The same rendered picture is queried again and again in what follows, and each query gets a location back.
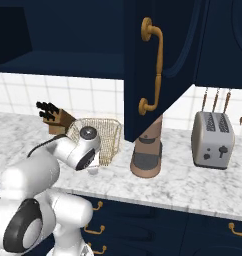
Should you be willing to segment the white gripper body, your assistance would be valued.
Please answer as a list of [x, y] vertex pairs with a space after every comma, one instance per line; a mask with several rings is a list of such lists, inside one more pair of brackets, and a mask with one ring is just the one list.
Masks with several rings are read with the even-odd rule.
[[87, 167], [87, 171], [90, 175], [96, 175], [100, 167], [99, 154], [96, 154], [91, 164]]

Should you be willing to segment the navy base cabinet drawers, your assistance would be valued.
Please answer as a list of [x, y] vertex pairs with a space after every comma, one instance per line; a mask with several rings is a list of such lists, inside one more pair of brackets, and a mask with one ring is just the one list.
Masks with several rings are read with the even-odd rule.
[[242, 256], [242, 237], [229, 229], [229, 219], [93, 197], [89, 201], [94, 208], [103, 202], [88, 228], [104, 225], [105, 231], [82, 231], [95, 249], [107, 246], [98, 256]]

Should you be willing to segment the navy cabinet door plain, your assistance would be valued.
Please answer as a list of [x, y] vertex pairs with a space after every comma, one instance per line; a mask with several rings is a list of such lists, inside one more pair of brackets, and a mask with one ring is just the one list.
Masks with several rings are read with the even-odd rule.
[[15, 72], [16, 61], [31, 51], [24, 9], [0, 6], [0, 72]]

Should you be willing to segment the navy closed cabinet door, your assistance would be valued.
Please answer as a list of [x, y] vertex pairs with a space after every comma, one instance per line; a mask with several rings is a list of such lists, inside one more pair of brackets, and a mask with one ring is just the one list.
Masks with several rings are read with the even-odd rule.
[[209, 0], [195, 85], [242, 89], [242, 0]]

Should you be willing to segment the brown coffee machine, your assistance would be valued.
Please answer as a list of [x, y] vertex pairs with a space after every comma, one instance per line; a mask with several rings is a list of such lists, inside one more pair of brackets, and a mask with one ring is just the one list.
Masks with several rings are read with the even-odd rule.
[[130, 169], [141, 178], [153, 178], [161, 169], [162, 119], [160, 115], [135, 141]]

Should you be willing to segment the wooden knife block black knives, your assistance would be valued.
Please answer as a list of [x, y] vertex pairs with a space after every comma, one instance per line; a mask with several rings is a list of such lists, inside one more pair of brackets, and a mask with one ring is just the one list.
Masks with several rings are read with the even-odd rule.
[[52, 135], [66, 134], [69, 126], [75, 121], [71, 114], [57, 108], [51, 102], [37, 102], [36, 107], [39, 109], [39, 116], [48, 125], [49, 133]]

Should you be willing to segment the grey two-slot toaster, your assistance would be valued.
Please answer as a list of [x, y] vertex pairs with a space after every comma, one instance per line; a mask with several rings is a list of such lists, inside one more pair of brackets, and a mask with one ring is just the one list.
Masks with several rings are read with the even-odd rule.
[[234, 144], [235, 134], [225, 113], [196, 113], [191, 134], [192, 157], [196, 166], [226, 169]]

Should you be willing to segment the navy wall cabinet body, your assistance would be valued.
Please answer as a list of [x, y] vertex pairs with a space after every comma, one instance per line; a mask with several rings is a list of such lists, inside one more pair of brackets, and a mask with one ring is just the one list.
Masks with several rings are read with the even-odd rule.
[[22, 7], [32, 51], [7, 73], [122, 79], [122, 0], [0, 0]]

